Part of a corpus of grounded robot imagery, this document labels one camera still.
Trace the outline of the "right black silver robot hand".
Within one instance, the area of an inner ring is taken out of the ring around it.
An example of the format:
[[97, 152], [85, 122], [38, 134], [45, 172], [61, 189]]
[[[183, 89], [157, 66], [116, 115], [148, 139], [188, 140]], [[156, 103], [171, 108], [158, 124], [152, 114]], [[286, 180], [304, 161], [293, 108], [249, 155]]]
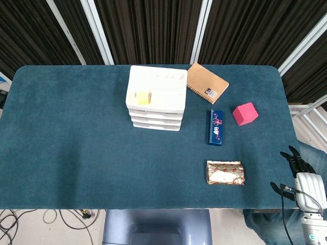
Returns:
[[323, 215], [327, 209], [327, 197], [321, 175], [316, 174], [313, 167], [303, 160], [296, 148], [289, 146], [289, 150], [292, 155], [285, 152], [280, 154], [289, 163], [295, 187], [273, 182], [270, 186], [281, 197], [296, 202], [301, 211]]

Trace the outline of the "white plastic drawer organizer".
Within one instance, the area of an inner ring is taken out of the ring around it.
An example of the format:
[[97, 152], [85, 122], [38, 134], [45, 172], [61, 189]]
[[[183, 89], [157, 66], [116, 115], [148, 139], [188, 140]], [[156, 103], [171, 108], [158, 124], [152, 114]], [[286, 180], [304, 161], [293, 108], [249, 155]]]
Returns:
[[[187, 78], [188, 72], [185, 69], [133, 65], [130, 68], [126, 106], [185, 110]], [[135, 99], [135, 93], [138, 91], [150, 91], [151, 103], [148, 105], [138, 105]], [[128, 112], [129, 114], [136, 113], [141, 115], [173, 114], [129, 109]], [[131, 121], [133, 120], [155, 124], [178, 122], [176, 120], [142, 120], [141, 118], [131, 117]]]

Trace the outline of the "blue denim fabric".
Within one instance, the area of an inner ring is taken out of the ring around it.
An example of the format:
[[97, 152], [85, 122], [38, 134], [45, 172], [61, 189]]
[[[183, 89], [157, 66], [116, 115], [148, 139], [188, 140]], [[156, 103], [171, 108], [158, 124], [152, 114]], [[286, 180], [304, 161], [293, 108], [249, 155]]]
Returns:
[[[327, 191], [327, 153], [299, 142], [302, 159], [312, 165], [313, 169], [322, 176]], [[294, 245], [306, 245], [303, 237], [301, 218], [303, 212], [299, 209], [286, 209], [281, 212], [259, 213], [253, 209], [244, 209], [243, 216], [246, 226], [252, 229], [265, 245], [291, 245], [285, 232], [283, 220]]]

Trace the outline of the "gold foil packet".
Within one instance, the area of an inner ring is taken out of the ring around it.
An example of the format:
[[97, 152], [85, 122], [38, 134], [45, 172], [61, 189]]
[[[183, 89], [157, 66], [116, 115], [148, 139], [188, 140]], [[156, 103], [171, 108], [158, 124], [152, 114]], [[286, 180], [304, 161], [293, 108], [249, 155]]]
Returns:
[[244, 167], [241, 161], [207, 161], [206, 181], [209, 185], [244, 185]]

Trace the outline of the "pink foam cube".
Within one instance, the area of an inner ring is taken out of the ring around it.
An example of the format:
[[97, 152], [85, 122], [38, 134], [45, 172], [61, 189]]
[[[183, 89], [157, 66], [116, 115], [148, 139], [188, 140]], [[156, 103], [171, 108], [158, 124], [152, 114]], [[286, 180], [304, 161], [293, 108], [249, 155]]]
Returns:
[[253, 103], [246, 103], [237, 106], [232, 114], [239, 126], [249, 124], [259, 116]]

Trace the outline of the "dark blue rectangular box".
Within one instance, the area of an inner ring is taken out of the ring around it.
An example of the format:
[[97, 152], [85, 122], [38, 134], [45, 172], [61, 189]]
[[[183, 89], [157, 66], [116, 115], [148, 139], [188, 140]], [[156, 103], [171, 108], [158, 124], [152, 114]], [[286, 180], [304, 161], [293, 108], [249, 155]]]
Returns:
[[224, 115], [221, 110], [208, 110], [206, 115], [205, 140], [208, 145], [222, 146], [224, 133]]

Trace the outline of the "brown spiral notebook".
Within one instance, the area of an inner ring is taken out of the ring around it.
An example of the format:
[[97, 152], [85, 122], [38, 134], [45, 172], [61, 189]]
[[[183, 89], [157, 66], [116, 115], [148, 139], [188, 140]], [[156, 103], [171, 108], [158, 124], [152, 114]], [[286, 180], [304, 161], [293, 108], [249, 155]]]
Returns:
[[228, 87], [227, 81], [198, 63], [188, 69], [187, 88], [211, 104], [214, 104]]

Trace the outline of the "blue-grey robot torso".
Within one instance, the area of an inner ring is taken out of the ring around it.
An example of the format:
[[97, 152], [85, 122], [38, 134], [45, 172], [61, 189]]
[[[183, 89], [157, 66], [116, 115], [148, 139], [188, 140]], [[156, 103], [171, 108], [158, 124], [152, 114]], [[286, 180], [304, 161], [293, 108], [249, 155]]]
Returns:
[[213, 245], [209, 210], [107, 210], [102, 245]]

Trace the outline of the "yellow sticky note pad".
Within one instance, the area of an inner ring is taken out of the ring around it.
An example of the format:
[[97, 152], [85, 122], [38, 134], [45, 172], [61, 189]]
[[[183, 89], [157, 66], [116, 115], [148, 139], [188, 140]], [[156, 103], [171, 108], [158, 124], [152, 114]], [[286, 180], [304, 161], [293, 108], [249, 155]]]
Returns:
[[138, 91], [135, 93], [135, 99], [138, 105], [148, 105], [151, 103], [151, 92]]

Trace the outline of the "black pleated curtain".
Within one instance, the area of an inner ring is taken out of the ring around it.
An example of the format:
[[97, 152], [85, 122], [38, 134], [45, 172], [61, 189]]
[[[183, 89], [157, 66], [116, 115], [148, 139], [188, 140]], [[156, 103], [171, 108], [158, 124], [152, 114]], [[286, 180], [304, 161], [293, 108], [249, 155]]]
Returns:
[[[54, 0], [86, 65], [103, 59], [80, 0]], [[202, 0], [95, 0], [115, 64], [188, 64]], [[327, 0], [213, 0], [198, 63], [279, 68]], [[81, 65], [46, 0], [0, 0], [0, 71]], [[291, 103], [327, 94], [327, 31], [282, 76]]]

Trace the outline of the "teal table cloth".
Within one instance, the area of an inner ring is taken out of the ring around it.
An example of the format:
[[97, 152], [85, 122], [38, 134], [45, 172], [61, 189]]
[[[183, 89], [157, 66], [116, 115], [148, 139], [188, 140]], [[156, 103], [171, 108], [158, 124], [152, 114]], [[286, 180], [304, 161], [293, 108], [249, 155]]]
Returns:
[[[229, 83], [215, 104], [186, 95], [179, 131], [133, 126], [128, 65], [19, 68], [0, 118], [0, 209], [279, 208], [293, 185], [280, 152], [299, 147], [273, 66], [207, 65]], [[239, 126], [234, 109], [259, 116]], [[208, 110], [224, 115], [208, 145]], [[241, 161], [244, 185], [209, 185], [207, 161]]]

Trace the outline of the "black device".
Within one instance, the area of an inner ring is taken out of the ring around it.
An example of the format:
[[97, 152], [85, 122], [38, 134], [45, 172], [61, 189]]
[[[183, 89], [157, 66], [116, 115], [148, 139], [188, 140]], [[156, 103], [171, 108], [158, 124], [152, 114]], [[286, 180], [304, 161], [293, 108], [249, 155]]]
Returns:
[[0, 89], [0, 109], [2, 110], [4, 108], [7, 96], [8, 96], [8, 92]]

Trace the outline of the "white metal frame rack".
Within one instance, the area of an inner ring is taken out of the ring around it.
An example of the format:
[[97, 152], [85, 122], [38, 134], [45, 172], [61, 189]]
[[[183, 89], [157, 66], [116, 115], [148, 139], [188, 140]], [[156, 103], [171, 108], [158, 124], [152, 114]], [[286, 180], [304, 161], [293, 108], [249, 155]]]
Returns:
[[327, 94], [313, 103], [289, 105], [296, 137], [299, 141], [327, 153]]

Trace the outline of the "white aluminium frame post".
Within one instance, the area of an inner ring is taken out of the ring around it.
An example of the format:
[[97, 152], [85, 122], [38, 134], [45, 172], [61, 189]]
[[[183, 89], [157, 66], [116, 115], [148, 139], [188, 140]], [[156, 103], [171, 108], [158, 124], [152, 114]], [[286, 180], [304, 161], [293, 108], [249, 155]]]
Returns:
[[305, 38], [298, 44], [298, 46], [280, 65], [280, 67], [278, 68], [280, 76], [282, 77], [326, 31], [327, 13], [308, 32]]
[[209, 17], [209, 13], [211, 11], [212, 2], [213, 0], [202, 0], [196, 33], [195, 33], [195, 39], [191, 52], [190, 65], [193, 65], [194, 63], [198, 62], [200, 50], [203, 42], [203, 37], [207, 25], [207, 20]]
[[68, 26], [66, 25], [66, 23], [65, 23], [62, 15], [61, 15], [59, 9], [57, 8], [54, 0], [46, 0], [46, 2], [48, 4], [49, 8], [51, 9], [54, 17], [58, 21], [61, 29], [63, 30], [63, 32], [65, 34], [65, 36], [67, 37], [67, 39], [68, 39], [70, 45], [72, 46], [72, 48], [73, 48], [73, 50], [74, 50], [77, 58], [79, 59], [80, 63], [82, 65], [86, 65], [86, 61], [85, 61], [83, 55], [81, 54], [81, 52], [80, 52], [80, 50], [79, 50], [79, 48], [78, 48], [75, 40], [74, 40], [71, 32], [69, 31]]
[[112, 53], [96, 8], [95, 0], [80, 0], [105, 65], [114, 65]]

